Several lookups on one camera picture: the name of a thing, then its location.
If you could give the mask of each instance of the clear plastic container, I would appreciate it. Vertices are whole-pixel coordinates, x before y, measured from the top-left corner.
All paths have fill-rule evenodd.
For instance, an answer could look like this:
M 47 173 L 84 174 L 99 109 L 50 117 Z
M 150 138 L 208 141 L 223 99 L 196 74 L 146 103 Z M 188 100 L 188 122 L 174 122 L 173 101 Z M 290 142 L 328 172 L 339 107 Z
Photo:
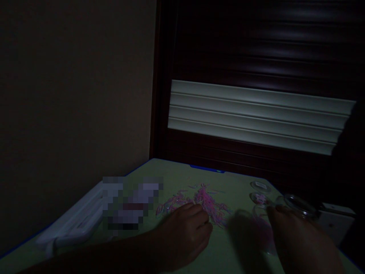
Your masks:
M 252 226 L 260 250 L 276 256 L 273 230 L 266 212 L 266 205 L 257 204 L 252 210 Z
M 285 194 L 279 196 L 276 201 L 276 205 L 286 206 L 296 212 L 298 212 L 303 218 L 313 219 L 316 216 L 316 209 L 302 198 L 293 194 Z
M 256 190 L 264 194 L 271 193 L 271 187 L 264 182 L 252 181 L 251 186 Z

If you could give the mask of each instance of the beige wall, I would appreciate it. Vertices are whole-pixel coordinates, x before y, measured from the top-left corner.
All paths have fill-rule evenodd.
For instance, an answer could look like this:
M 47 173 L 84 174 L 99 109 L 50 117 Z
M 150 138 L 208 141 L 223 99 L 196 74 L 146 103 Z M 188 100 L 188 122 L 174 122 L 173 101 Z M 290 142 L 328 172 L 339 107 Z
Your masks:
M 0 253 L 148 160 L 156 2 L 56 2 L 4 9 Z

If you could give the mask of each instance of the loom band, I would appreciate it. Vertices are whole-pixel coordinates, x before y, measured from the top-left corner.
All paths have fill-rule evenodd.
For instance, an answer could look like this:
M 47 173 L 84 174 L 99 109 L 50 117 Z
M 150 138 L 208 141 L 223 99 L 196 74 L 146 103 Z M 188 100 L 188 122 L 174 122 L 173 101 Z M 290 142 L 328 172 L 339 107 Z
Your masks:
M 222 190 L 213 190 L 213 191 L 216 191 L 218 193 L 224 193 L 225 194 L 225 191 L 222 191 Z
M 162 212 L 163 209 L 163 204 L 160 204 L 157 209 L 156 209 L 156 215 L 160 214 Z

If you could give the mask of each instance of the light green tabletop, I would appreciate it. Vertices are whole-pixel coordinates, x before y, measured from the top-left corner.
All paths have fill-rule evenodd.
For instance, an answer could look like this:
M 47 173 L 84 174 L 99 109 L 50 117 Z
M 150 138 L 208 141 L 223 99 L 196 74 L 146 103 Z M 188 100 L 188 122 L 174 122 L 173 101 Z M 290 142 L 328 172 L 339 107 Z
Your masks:
M 208 247 L 190 265 L 176 271 L 176 273 L 284 273 L 279 258 L 265 254 L 257 250 L 254 236 L 249 226 L 250 214 L 255 205 L 249 194 L 255 190 L 250 183 L 254 180 L 268 184 L 272 192 L 267 196 L 275 200 L 280 196 L 268 181 L 262 178 L 245 176 L 230 172 L 219 173 L 192 168 L 187 164 L 181 164 L 160 159 L 152 159 L 139 167 L 129 175 L 132 182 L 142 183 L 144 177 L 163 177 L 163 191 L 159 201 L 164 203 L 179 190 L 193 197 L 195 189 L 188 185 L 209 184 L 212 190 L 220 190 L 224 193 L 214 194 L 214 199 L 219 203 L 225 203 L 235 214 L 232 214 L 227 229 L 214 226 Z M 159 223 L 155 210 L 144 217 L 143 226 L 135 233 L 143 233 L 153 229 Z M 0 260 L 0 273 L 17 273 L 31 265 L 45 260 L 44 251 L 38 250 L 35 236 L 12 253 Z M 92 238 L 86 243 L 76 247 L 67 247 L 59 250 L 59 253 L 87 245 L 106 241 L 108 235 L 103 231 L 102 224 L 98 227 Z M 340 253 L 346 273 L 361 273 L 342 253 Z

